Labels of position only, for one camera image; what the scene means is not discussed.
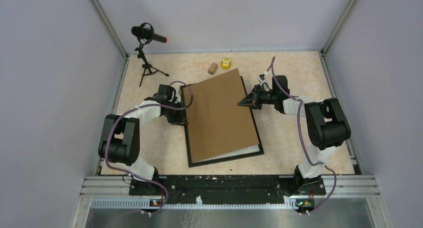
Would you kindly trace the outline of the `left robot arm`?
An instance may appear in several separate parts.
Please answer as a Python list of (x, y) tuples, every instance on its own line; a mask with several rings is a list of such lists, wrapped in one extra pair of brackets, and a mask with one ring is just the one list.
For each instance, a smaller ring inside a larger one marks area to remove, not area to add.
[(140, 129), (160, 117), (166, 117), (171, 125), (186, 125), (184, 110), (194, 101), (192, 90), (188, 91), (190, 99), (185, 105), (171, 84), (161, 84), (158, 91), (141, 104), (120, 115), (107, 115), (98, 147), (106, 167), (141, 182), (141, 189), (149, 195), (163, 189), (157, 169), (140, 156)]

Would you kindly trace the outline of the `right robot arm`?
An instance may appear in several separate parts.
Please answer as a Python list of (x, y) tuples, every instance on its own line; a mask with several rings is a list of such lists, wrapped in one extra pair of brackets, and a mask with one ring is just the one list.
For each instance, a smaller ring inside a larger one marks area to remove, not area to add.
[(351, 137), (351, 128), (336, 98), (306, 101), (292, 96), (286, 76), (272, 78), (272, 87), (257, 84), (237, 105), (260, 110), (273, 105), (274, 109), (297, 119), (300, 144), (305, 159), (296, 166), (293, 177), (282, 185), (287, 194), (306, 194), (318, 183), (331, 154)]

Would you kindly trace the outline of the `cat photo print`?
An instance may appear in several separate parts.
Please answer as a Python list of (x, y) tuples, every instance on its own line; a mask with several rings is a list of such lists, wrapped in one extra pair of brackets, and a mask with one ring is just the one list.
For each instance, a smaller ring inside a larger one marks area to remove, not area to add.
[(200, 162), (211, 161), (211, 160), (216, 160), (216, 159), (221, 159), (221, 158), (234, 157), (234, 156), (239, 156), (239, 155), (245, 155), (245, 154), (250, 154), (250, 153), (259, 152), (259, 151), (260, 151), (259, 145), (254, 145), (254, 146), (246, 147), (246, 148), (243, 148), (243, 149), (240, 149), (240, 150), (237, 150), (237, 151), (226, 153), (226, 154), (223, 154), (223, 155), (204, 159), (204, 160), (201, 160)]

